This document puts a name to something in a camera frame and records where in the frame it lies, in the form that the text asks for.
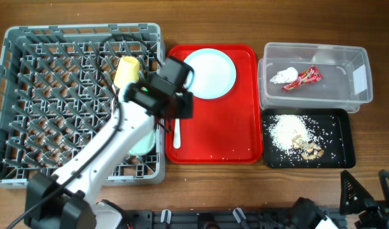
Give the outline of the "yellow plastic cup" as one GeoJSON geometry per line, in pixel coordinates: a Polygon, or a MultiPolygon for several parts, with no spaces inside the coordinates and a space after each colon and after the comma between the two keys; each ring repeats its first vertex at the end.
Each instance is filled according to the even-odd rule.
{"type": "Polygon", "coordinates": [[[130,82],[139,81],[140,62],[132,56],[120,58],[114,77],[114,85],[123,88],[130,82]]]}

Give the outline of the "white plastic spoon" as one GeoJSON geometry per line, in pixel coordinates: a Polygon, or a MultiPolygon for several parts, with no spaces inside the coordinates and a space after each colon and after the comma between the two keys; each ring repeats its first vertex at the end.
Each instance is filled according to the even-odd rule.
{"type": "Polygon", "coordinates": [[[179,149],[181,147],[181,126],[179,118],[175,119],[173,147],[175,149],[179,149]]]}

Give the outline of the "light blue round plate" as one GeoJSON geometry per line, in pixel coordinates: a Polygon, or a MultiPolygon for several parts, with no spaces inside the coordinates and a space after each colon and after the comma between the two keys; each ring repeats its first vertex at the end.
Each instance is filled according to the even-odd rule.
{"type": "Polygon", "coordinates": [[[228,55],[212,48],[189,54],[184,62],[191,66],[185,87],[200,99],[217,99],[227,94],[236,81],[236,67],[228,55]]]}

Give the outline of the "mint green bowl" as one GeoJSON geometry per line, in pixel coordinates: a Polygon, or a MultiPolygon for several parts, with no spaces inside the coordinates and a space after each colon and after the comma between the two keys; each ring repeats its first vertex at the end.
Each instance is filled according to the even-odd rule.
{"type": "Polygon", "coordinates": [[[132,156],[144,156],[148,154],[156,145],[156,131],[152,130],[146,136],[144,136],[137,144],[135,144],[130,151],[129,155],[132,156]]]}

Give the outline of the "rice and peanut leftovers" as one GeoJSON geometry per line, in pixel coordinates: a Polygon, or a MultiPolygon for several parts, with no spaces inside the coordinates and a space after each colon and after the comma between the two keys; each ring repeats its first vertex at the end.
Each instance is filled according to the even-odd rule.
{"type": "Polygon", "coordinates": [[[269,115],[263,127],[268,152],[292,165],[323,158],[337,134],[334,116],[269,115]]]}

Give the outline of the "red snack wrapper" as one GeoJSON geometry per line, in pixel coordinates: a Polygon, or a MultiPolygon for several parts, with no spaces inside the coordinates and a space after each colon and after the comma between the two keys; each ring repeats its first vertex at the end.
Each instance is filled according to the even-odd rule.
{"type": "Polygon", "coordinates": [[[303,71],[302,73],[299,73],[295,81],[289,83],[288,85],[283,86],[282,90],[288,92],[301,85],[318,82],[321,79],[322,79],[322,74],[320,73],[320,71],[315,66],[311,66],[310,68],[303,71]]]}

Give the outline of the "white tissue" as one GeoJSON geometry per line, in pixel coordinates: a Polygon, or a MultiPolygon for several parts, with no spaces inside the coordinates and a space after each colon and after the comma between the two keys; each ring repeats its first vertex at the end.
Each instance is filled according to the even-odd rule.
{"type": "Polygon", "coordinates": [[[270,82],[274,84],[292,83],[298,77],[299,73],[294,67],[288,67],[285,70],[278,71],[271,79],[270,82]]]}

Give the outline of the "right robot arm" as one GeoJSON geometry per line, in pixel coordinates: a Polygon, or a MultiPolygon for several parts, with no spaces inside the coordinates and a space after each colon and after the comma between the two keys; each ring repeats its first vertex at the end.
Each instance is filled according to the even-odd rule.
{"type": "MultiPolygon", "coordinates": [[[[357,214],[356,228],[389,228],[389,172],[381,170],[378,177],[383,200],[375,200],[347,170],[341,172],[339,214],[357,214]]],[[[299,198],[289,211],[287,228],[337,227],[336,223],[308,198],[299,198]]]]}

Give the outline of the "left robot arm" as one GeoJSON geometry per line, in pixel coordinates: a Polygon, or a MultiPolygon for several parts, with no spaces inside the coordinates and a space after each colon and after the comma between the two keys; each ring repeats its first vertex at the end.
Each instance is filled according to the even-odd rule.
{"type": "Polygon", "coordinates": [[[191,118],[193,94],[184,87],[193,79],[187,63],[167,58],[147,80],[121,87],[111,119],[69,162],[51,176],[40,172],[27,185],[25,212],[14,220],[30,228],[120,228],[123,210],[97,195],[110,173],[148,135],[159,119],[191,118]]]}

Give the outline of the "grey plastic dishwasher rack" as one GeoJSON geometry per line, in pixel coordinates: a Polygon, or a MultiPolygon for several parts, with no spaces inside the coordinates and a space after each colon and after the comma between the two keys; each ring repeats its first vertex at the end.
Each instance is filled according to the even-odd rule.
{"type": "Polygon", "coordinates": [[[140,77],[165,58],[155,23],[9,28],[0,58],[0,187],[25,188],[76,156],[111,117],[120,59],[140,77]]]}

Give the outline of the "red plastic serving tray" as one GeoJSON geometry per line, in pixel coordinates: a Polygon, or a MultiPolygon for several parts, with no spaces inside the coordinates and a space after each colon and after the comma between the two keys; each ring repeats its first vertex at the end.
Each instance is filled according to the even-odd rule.
{"type": "Polygon", "coordinates": [[[193,117],[181,120],[181,146],[165,136],[165,154],[174,163],[254,163],[263,153],[255,51],[243,44],[177,45],[170,56],[184,60],[202,48],[225,53],[236,67],[232,89],[220,98],[193,99],[193,117]]]}

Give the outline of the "black plastic tray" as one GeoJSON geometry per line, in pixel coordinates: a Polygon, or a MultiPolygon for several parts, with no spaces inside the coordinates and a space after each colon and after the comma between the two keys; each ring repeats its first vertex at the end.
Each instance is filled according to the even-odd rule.
{"type": "Polygon", "coordinates": [[[350,119],[348,113],[343,109],[295,109],[275,108],[265,109],[261,114],[263,121],[269,115],[308,115],[308,116],[334,116],[337,124],[337,134],[334,135],[334,142],[325,152],[323,158],[313,162],[296,162],[292,165],[289,161],[279,162],[273,158],[273,153],[266,149],[268,142],[264,136],[263,127],[263,155],[265,164],[272,169],[350,169],[355,166],[356,158],[351,134],[350,119]]]}

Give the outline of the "clear plastic bin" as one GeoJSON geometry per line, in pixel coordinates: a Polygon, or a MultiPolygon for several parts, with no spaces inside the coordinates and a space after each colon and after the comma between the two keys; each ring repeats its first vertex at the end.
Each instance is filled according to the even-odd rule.
{"type": "Polygon", "coordinates": [[[372,73],[365,48],[359,46],[269,42],[258,63],[260,107],[341,108],[356,113],[373,100],[372,73]],[[289,67],[303,72],[316,67],[318,82],[301,85],[289,92],[270,81],[289,67]]]}

